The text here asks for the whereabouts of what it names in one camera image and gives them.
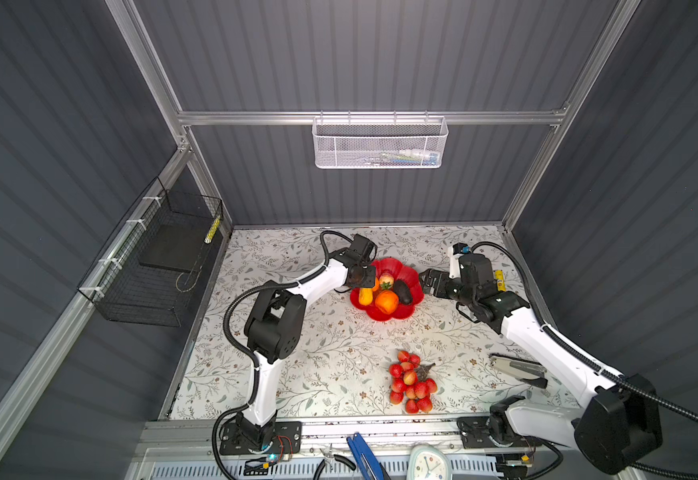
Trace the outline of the fake strawberry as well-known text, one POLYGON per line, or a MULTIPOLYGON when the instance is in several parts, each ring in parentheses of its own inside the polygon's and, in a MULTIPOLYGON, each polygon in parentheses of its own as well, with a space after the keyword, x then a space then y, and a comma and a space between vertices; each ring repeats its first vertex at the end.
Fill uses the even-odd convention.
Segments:
POLYGON ((383 290, 389 290, 393 288, 395 278, 390 273, 384 273, 379 277, 379 286, 383 290))

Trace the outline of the yellow fake squash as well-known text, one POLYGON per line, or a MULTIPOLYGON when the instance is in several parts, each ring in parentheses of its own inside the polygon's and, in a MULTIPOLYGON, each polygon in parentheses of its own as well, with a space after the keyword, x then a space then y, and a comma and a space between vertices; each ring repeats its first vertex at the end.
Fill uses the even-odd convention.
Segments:
POLYGON ((360 288, 358 303, 363 307, 372 305, 374 303, 374 290, 372 288, 360 288))

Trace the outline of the large fake orange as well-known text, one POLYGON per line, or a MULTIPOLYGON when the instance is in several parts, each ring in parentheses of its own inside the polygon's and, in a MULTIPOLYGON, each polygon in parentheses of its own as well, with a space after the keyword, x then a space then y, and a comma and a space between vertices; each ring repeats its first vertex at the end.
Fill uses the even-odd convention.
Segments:
POLYGON ((399 306, 399 297, 392 290, 380 290, 374 300, 375 307, 385 315, 392 315, 399 306))

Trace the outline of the dark fake avocado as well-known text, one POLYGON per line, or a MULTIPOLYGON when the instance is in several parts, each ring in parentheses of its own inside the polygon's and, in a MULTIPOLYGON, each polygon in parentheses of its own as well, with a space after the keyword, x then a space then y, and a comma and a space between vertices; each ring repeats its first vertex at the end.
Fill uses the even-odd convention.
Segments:
POLYGON ((396 279, 394 281, 392 291, 397 295, 400 305, 411 305, 413 303, 411 290, 402 279, 396 279))

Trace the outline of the red fake grape bunch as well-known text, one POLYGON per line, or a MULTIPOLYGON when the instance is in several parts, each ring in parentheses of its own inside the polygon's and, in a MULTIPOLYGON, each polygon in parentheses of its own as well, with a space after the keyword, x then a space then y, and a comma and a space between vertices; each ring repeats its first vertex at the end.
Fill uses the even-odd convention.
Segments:
POLYGON ((398 350, 396 361, 388 367, 389 402, 409 415, 432 413, 433 397, 439 392, 437 380, 432 376, 435 366, 424 363, 417 354, 398 350))

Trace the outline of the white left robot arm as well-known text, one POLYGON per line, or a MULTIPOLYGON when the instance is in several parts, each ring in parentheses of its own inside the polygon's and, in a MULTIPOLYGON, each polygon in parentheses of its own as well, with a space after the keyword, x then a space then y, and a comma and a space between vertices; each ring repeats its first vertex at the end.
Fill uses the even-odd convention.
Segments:
POLYGON ((264 451, 275 437, 276 389, 283 361, 301 338, 308 308, 325 294, 340 287, 373 287, 376 244, 365 236, 351 237, 334 230, 319 234, 322 262, 288 282, 267 281, 235 297, 227 307, 222 331, 227 341, 252 363, 249 398, 230 411, 234 426, 246 442, 264 451), (243 333, 244 344, 231 329, 231 318, 243 300, 252 297, 243 333))

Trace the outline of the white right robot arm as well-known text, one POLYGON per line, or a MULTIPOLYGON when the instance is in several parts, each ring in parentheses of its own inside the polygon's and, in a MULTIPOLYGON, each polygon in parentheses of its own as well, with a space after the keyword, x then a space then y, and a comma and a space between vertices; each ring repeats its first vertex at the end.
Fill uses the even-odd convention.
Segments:
POLYGON ((490 409, 487 431, 497 446, 521 437, 577 449, 593 466, 617 474, 663 443, 660 414, 646 399, 654 387, 636 375, 632 392, 617 384, 619 371, 602 364, 553 326, 541 322, 530 301, 502 291, 490 260, 465 245, 450 257, 449 271, 428 269, 419 275, 423 291, 455 302, 459 313, 483 323, 529 353, 574 396, 577 407, 551 407, 510 396, 490 409))

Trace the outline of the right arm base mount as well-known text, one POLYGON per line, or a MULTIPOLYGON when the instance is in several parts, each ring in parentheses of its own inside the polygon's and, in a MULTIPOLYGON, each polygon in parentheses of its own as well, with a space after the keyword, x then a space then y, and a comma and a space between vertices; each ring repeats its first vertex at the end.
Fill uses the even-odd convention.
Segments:
POLYGON ((507 410, 524 400, 523 396, 510 396, 492 405, 486 415, 459 417, 456 426, 464 448, 537 447, 541 442, 535 437, 517 434, 509 424, 507 410))

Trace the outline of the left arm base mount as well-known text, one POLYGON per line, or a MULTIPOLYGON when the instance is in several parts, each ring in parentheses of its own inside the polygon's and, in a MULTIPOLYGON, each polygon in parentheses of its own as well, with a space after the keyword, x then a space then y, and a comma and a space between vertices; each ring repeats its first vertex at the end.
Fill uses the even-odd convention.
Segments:
POLYGON ((302 430, 298 421, 280 421, 274 416, 259 426, 238 413, 222 424, 218 450, 221 455, 295 454, 301 449, 302 430))

